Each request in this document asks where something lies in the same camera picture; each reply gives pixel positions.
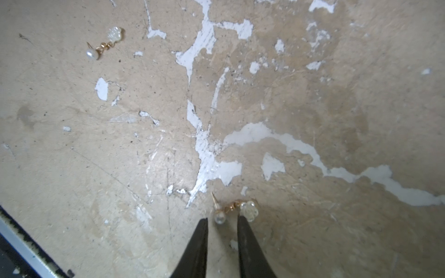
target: clear crystal bead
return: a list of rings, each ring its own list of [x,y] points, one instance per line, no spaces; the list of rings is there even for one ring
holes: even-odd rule
[[[239,207],[239,215],[244,216],[248,222],[252,222],[257,217],[259,211],[253,201],[241,203]]]
[[[222,210],[215,211],[216,224],[223,224],[226,221],[226,214]]]
[[[122,40],[122,29],[116,26],[110,28],[110,31],[108,32],[108,39],[112,43]]]

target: pearl bead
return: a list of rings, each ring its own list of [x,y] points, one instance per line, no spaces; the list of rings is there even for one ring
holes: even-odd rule
[[[256,208],[255,203],[252,201],[242,203],[239,207],[239,215],[244,216],[248,222],[254,221],[258,214],[258,209]]]
[[[222,210],[215,211],[215,222],[216,224],[223,224],[226,221],[226,214]]]
[[[88,59],[90,60],[97,60],[99,59],[99,52],[97,52],[97,50],[89,48],[86,50],[86,55],[88,57]]]

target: pearl earring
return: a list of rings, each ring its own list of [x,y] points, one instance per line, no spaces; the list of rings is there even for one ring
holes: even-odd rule
[[[236,209],[239,209],[239,215],[244,216],[248,222],[254,221],[259,214],[257,205],[253,201],[236,200],[222,208],[213,192],[212,198],[215,205],[214,219],[217,224],[223,224],[226,221],[226,214]]]
[[[88,49],[86,50],[86,55],[88,57],[88,59],[90,60],[97,60],[99,59],[100,55],[107,49],[110,49],[111,47],[114,46],[115,43],[117,43],[118,41],[122,40],[122,28],[120,27],[112,27],[110,28],[110,30],[108,31],[108,39],[110,40],[109,42],[105,43],[101,43],[101,45],[99,47],[96,47],[96,49],[94,49],[88,42]]]

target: stained floor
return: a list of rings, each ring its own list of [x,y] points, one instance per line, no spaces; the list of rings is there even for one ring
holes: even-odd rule
[[[213,191],[257,202],[279,277],[443,277],[445,2],[5,0],[0,25],[0,204],[64,271],[168,277]],[[207,276],[237,277],[235,215],[210,223]]]

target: white paint patch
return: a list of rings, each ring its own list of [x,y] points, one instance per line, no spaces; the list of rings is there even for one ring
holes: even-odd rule
[[[229,67],[226,67],[224,69],[224,72],[222,73],[221,77],[219,78],[218,82],[216,83],[215,92],[213,93],[213,100],[212,105],[210,106],[210,114],[213,114],[213,111],[216,109],[218,105],[218,93],[221,86],[224,84],[224,81],[226,80],[226,73],[229,71]]]
[[[312,52],[315,52],[315,50],[317,49],[317,47],[320,46],[321,42],[325,41],[325,40],[330,40],[331,36],[328,34],[328,32],[326,30],[318,30],[318,29],[314,29],[314,28],[309,28],[309,26],[311,25],[311,23],[308,25],[308,27],[306,28],[306,30],[309,33],[310,41],[309,44],[311,45],[312,48]]]
[[[243,23],[231,23],[222,22],[214,23],[209,20],[210,0],[195,0],[202,6],[202,13],[204,17],[201,21],[202,28],[198,31],[196,39],[192,46],[185,52],[176,52],[176,63],[183,66],[187,70],[188,85],[190,86],[191,76],[193,73],[193,61],[201,52],[201,49],[205,48],[207,54],[212,54],[213,46],[215,45],[216,38],[213,27],[221,27],[225,29],[235,30],[238,33],[239,39],[246,40],[252,35],[253,25],[249,20],[244,20]]]
[[[324,2],[323,0],[313,0],[312,4],[309,6],[309,11],[313,12],[315,9],[325,8],[328,10],[329,13],[334,13],[334,7],[335,7],[335,3],[332,5],[329,5],[328,3]]]
[[[243,167],[243,164],[238,161],[218,163],[215,160],[215,153],[211,151],[215,147],[209,144],[210,126],[208,130],[202,129],[202,122],[196,115],[193,103],[189,100],[187,101],[187,120],[196,129],[195,150],[198,152],[201,165],[195,186],[189,192],[190,198],[186,208],[191,205],[199,191],[203,193],[207,191],[207,181],[219,178],[225,186],[228,186],[234,177],[241,175]]]
[[[148,114],[148,112],[139,111],[139,116],[141,116],[141,117],[149,117],[152,120],[152,122],[153,122],[153,124],[155,126],[159,126],[161,124],[161,122],[159,120],[156,120],[152,116],[150,116],[150,114]]]
[[[110,123],[128,123],[128,124],[134,124],[137,122],[137,118],[130,113],[124,113],[122,115],[119,115],[117,117],[111,118],[108,122]]]
[[[318,70],[323,63],[324,63],[324,61],[312,62],[312,63],[306,65],[306,68],[309,70]]]
[[[166,195],[170,196],[172,193],[173,193],[173,185],[169,185],[169,187],[167,187]]]
[[[301,140],[296,140],[288,133],[277,134],[265,126],[262,122],[245,125],[240,131],[234,131],[224,139],[225,147],[235,144],[243,146],[250,142],[259,142],[264,138],[274,138],[286,146],[287,153],[296,150],[302,154],[308,154],[312,157],[311,165],[321,169],[324,177],[337,177],[352,183],[361,177],[367,177],[371,183],[380,183],[384,188],[394,194],[400,201],[412,205],[443,205],[445,204],[445,195],[434,196],[431,193],[420,189],[403,188],[399,182],[391,178],[392,172],[388,165],[378,167],[369,167],[361,174],[354,175],[345,168],[328,169],[321,161],[320,155],[316,149]]]
[[[139,220],[139,222],[141,223],[141,227],[145,231],[151,230],[150,220],[152,219],[152,217],[144,207],[138,205],[138,207],[136,208],[136,218]]]
[[[238,241],[231,239],[230,240],[230,247],[233,250],[238,251]]]
[[[215,26],[236,31],[238,34],[238,39],[240,40],[247,40],[250,36],[252,36],[253,24],[248,19],[245,19],[241,24],[224,21],[222,23],[215,24]]]
[[[309,31],[312,27],[317,27],[317,23],[316,22],[309,23],[306,27],[306,31]]]
[[[256,74],[257,71],[259,70],[260,64],[258,64],[257,62],[252,62],[251,63],[251,67],[249,69],[249,71],[251,72],[251,74]]]
[[[430,68],[426,68],[422,71],[422,75],[427,75],[431,73],[431,69]]]
[[[120,100],[119,95],[116,96],[116,98],[114,99],[114,101],[111,102],[111,107],[113,106],[117,106],[117,102]]]
[[[243,189],[241,189],[241,195],[246,196],[246,190],[248,189],[247,186],[243,186]]]
[[[107,101],[108,96],[108,82],[105,82],[105,80],[101,77],[99,80],[97,80],[96,87],[94,89],[97,92],[97,96],[103,100]]]
[[[162,39],[165,39],[167,34],[165,34],[161,30],[153,30],[153,28],[151,28],[151,18],[150,18],[150,12],[148,10],[147,0],[144,0],[144,3],[145,3],[145,10],[147,11],[147,17],[148,17],[148,34],[147,34],[147,38],[152,38],[154,36],[160,36]]]
[[[284,163],[271,156],[270,153],[266,153],[263,158],[263,164],[261,165],[261,169],[263,169],[264,179],[266,181],[271,179],[271,175],[276,172],[285,173],[286,169],[284,168]]]
[[[275,51],[280,54],[284,52],[284,43],[281,39],[278,39],[275,44]]]

